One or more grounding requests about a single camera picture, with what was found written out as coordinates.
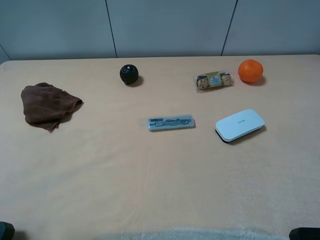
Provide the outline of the black round ball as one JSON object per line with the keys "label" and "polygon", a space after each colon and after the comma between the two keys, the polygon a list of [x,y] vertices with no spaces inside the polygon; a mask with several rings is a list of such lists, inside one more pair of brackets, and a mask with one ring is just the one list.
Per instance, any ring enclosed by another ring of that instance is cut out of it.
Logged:
{"label": "black round ball", "polygon": [[130,85],[138,80],[139,71],[135,65],[126,64],[120,69],[119,76],[126,85]]}

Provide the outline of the black object bottom right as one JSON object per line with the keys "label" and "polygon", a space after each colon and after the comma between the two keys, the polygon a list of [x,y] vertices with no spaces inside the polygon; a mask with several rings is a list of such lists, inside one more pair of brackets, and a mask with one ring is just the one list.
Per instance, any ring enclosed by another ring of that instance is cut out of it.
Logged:
{"label": "black object bottom right", "polygon": [[299,227],[289,233],[290,240],[320,240],[320,228]]}

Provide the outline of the black object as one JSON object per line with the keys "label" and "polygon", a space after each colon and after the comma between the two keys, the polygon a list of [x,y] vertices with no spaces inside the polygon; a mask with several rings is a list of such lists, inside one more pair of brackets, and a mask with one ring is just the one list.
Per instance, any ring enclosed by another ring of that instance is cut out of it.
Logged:
{"label": "black object", "polygon": [[299,227],[289,233],[290,240],[320,240],[320,228]]}
{"label": "black object", "polygon": [[11,223],[0,222],[0,240],[12,240],[15,228]]}

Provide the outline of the black object bottom left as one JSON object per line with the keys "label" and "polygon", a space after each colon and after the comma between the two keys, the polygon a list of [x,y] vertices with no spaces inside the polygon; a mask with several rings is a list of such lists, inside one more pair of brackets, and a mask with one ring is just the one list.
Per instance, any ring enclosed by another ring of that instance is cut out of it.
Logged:
{"label": "black object bottom left", "polygon": [[11,223],[0,222],[0,240],[12,240],[15,228]]}

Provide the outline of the grey tool kit case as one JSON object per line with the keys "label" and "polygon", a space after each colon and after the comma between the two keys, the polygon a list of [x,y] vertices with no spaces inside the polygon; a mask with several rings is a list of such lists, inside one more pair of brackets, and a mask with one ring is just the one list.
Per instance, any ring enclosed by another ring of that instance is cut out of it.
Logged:
{"label": "grey tool kit case", "polygon": [[192,115],[151,117],[147,121],[150,132],[191,129],[195,127]]}

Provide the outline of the chocolate candy pack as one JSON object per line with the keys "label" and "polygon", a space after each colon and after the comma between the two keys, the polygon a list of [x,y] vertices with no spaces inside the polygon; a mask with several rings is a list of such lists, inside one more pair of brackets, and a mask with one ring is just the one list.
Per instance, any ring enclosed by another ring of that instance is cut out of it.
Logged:
{"label": "chocolate candy pack", "polygon": [[209,91],[224,87],[230,87],[233,84],[233,78],[229,72],[214,71],[196,75],[193,77],[197,91]]}

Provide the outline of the white flat case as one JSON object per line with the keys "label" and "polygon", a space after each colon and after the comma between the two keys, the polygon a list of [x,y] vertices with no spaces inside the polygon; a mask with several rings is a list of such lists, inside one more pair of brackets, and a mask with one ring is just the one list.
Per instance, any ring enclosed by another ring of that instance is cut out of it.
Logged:
{"label": "white flat case", "polygon": [[215,131],[227,143],[261,129],[265,120],[253,109],[246,109],[219,120]]}

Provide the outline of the orange fruit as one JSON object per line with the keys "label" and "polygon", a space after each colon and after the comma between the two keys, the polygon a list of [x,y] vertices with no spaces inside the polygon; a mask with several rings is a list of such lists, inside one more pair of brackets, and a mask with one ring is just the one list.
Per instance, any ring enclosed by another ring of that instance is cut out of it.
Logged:
{"label": "orange fruit", "polygon": [[256,60],[248,59],[243,61],[238,67],[239,78],[246,83],[256,83],[263,76],[264,68]]}

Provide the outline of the brown crumpled cloth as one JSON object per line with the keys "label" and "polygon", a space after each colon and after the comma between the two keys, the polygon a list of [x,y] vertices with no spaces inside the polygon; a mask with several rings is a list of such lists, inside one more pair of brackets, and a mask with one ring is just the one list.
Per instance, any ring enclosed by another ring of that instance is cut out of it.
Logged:
{"label": "brown crumpled cloth", "polygon": [[83,104],[80,98],[46,82],[26,86],[20,96],[25,122],[49,132]]}

